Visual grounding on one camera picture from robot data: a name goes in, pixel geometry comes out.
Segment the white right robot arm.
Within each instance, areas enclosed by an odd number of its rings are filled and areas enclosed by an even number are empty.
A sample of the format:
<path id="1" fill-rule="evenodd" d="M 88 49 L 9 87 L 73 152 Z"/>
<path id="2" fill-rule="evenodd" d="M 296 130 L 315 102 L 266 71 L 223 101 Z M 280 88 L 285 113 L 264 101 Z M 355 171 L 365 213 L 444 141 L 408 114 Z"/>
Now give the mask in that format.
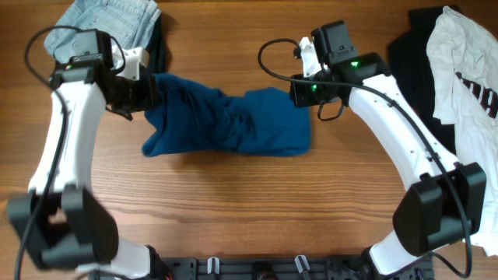
<path id="1" fill-rule="evenodd" d="M 303 72 L 290 95 L 297 107 L 338 101 L 359 116 L 395 165 L 405 195 L 392 216 L 393 230 L 362 256 L 366 279 L 389 279 L 437 250 L 464 241 L 472 270 L 471 236 L 479 230 L 486 175 L 478 163 L 461 163 L 444 148 L 405 101 L 395 77 L 375 53 L 320 62 L 314 52 L 296 51 Z"/>

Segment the dark blue t-shirt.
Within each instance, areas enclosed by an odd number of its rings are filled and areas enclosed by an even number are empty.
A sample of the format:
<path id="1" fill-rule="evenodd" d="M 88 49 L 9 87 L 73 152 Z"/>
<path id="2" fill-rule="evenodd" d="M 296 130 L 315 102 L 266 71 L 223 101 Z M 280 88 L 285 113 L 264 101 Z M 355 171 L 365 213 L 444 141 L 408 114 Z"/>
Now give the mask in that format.
<path id="1" fill-rule="evenodd" d="M 227 96 L 171 74 L 156 76 L 160 104 L 145 112 L 156 129 L 144 156 L 216 150 L 256 156 L 300 156 L 310 150 L 307 108 L 273 87 Z"/>

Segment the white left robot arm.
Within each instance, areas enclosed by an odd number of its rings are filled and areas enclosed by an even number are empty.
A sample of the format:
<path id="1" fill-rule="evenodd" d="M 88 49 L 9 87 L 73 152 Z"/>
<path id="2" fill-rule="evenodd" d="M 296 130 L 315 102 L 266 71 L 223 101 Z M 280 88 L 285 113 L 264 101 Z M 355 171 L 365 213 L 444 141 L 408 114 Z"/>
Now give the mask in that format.
<path id="1" fill-rule="evenodd" d="M 51 123 L 28 194 L 8 202 L 20 245 L 14 277 L 24 256 L 40 270 L 77 270 L 93 277 L 157 279 L 166 271 L 150 246 L 120 237 L 111 214 L 94 198 L 91 166 L 96 131 L 109 105 L 126 118 L 139 101 L 153 99 L 154 81 L 108 70 L 68 67 L 51 80 Z"/>

